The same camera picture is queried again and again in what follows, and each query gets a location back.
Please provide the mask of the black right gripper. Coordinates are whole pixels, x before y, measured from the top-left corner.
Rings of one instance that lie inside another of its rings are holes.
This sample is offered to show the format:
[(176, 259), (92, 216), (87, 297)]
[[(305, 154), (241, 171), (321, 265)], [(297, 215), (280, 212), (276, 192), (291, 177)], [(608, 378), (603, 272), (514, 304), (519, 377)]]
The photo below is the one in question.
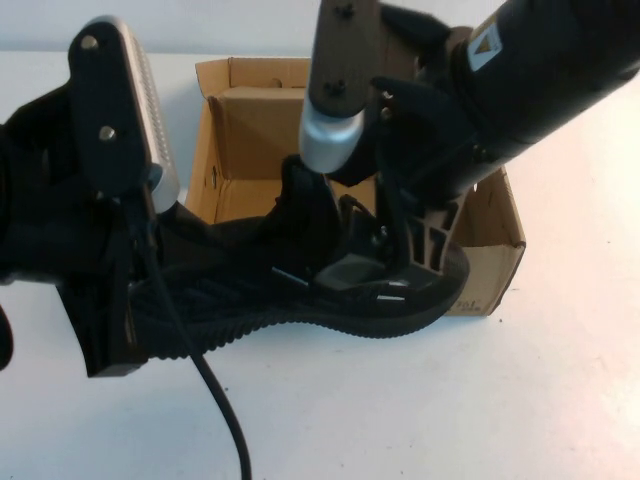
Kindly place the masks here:
[[(428, 280), (466, 280), (468, 260), (453, 240), (463, 200), (456, 197), (500, 169), (505, 156), (451, 80), (331, 76), (327, 111), (339, 119), (364, 115), (356, 145), (329, 177), (349, 187), (363, 182), (382, 171), (375, 159), (380, 150), (391, 178), (412, 199), (402, 203), (411, 267)], [(387, 226), (356, 199), (339, 199), (338, 213), (337, 241), (315, 282), (344, 291), (379, 281), (393, 250)]]

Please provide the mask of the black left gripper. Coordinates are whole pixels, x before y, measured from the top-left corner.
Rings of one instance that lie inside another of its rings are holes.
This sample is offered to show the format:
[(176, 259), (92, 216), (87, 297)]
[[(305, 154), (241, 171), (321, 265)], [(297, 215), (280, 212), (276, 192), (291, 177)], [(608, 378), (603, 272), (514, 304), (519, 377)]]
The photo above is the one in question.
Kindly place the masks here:
[(68, 82), (29, 105), (29, 278), (55, 286), (90, 378), (149, 358), (129, 300), (155, 219), (143, 101), (128, 82)]

